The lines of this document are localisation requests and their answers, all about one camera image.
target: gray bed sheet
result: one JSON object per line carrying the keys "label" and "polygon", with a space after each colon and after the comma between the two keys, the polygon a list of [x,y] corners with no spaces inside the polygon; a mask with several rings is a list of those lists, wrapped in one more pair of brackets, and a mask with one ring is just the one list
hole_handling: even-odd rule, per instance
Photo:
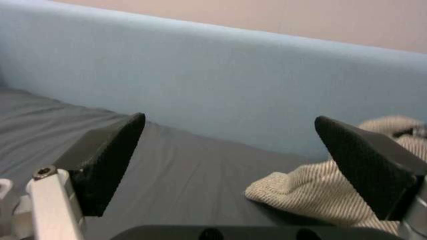
{"label": "gray bed sheet", "polygon": [[[0,88],[0,177],[24,193],[35,169],[53,163],[88,130],[123,117]],[[86,218],[85,236],[110,239],[140,225],[322,224],[244,196],[253,181],[310,162],[148,121],[104,216]]]}

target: cloth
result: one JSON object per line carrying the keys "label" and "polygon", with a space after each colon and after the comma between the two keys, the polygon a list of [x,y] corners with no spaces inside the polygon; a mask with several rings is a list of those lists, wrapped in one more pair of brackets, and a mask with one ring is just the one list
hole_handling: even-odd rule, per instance
{"label": "cloth", "polygon": [[[387,116],[362,123],[361,129],[385,134],[422,125],[404,116]],[[402,135],[394,140],[427,161],[427,139]],[[290,173],[273,172],[252,183],[245,196],[274,208],[321,219],[343,227],[369,227],[397,234],[398,221],[380,221],[338,166],[329,160],[302,165]]]}

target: beige towel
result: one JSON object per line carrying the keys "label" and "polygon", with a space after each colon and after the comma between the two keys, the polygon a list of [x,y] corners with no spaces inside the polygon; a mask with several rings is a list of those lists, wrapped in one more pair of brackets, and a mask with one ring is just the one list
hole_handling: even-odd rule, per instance
{"label": "beige towel", "polygon": [[[421,124],[404,116],[388,116],[359,127],[392,137],[395,132]],[[427,161],[427,139],[403,135],[394,140]],[[273,172],[252,183],[245,195],[256,202],[338,226],[370,227],[397,234],[399,222],[378,220],[332,159],[302,165],[290,173]]]}

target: beige wall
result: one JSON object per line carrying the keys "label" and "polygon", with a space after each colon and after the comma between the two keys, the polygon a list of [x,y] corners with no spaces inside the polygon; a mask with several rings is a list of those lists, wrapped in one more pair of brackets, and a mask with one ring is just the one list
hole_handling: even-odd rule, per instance
{"label": "beige wall", "polygon": [[427,0],[58,0],[427,54]]}

